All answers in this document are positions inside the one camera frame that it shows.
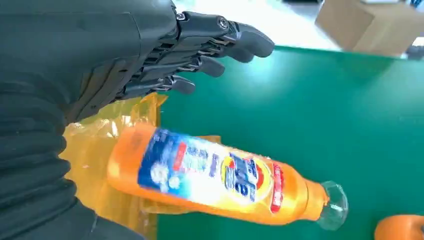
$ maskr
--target bottle neck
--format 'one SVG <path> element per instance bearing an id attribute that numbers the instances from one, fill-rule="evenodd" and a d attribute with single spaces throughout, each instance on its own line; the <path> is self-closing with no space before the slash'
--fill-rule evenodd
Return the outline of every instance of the bottle neck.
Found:
<path id="1" fill-rule="evenodd" d="M 317 221 L 330 198 L 321 184 L 307 179 L 305 179 L 305 183 L 307 188 L 307 202 L 305 211 L 300 219 Z"/>

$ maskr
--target detergent bottle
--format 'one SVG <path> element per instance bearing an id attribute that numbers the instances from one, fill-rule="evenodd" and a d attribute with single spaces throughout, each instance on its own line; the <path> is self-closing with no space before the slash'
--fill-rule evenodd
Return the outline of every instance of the detergent bottle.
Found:
<path id="1" fill-rule="evenodd" d="M 268 157 L 144 123 L 123 131 L 107 178 L 128 194 L 259 224 L 311 220 L 336 230 L 348 213 L 334 182 L 319 184 Z"/>

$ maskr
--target yellow plastic bag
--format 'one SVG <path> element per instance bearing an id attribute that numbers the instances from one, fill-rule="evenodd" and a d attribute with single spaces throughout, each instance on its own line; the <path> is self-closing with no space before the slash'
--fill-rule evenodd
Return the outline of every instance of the yellow plastic bag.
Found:
<path id="1" fill-rule="evenodd" d="M 157 216 L 143 208 L 145 199 L 120 192 L 107 182 L 109 156 L 120 133 L 136 122 L 159 123 L 164 95 L 150 94 L 110 104 L 79 123 L 70 124 L 64 133 L 67 148 L 60 155 L 70 161 L 65 176 L 76 182 L 76 195 L 96 213 L 127 226 L 148 239 L 156 238 Z"/>

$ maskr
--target cardboard box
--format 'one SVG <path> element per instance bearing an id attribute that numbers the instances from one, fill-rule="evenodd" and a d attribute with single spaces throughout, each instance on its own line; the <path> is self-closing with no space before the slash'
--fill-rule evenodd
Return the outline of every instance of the cardboard box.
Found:
<path id="1" fill-rule="evenodd" d="M 404 3 L 325 0 L 315 24 L 346 51 L 399 56 L 424 32 L 424 13 Z"/>

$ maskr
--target white floor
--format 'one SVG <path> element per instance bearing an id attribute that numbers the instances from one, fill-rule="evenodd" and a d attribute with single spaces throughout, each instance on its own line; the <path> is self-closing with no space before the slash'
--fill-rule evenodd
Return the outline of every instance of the white floor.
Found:
<path id="1" fill-rule="evenodd" d="M 317 4 L 288 5 L 281 0 L 174 0 L 177 11 L 221 15 L 249 24 L 268 35 L 276 45 L 340 51 L 315 26 Z"/>

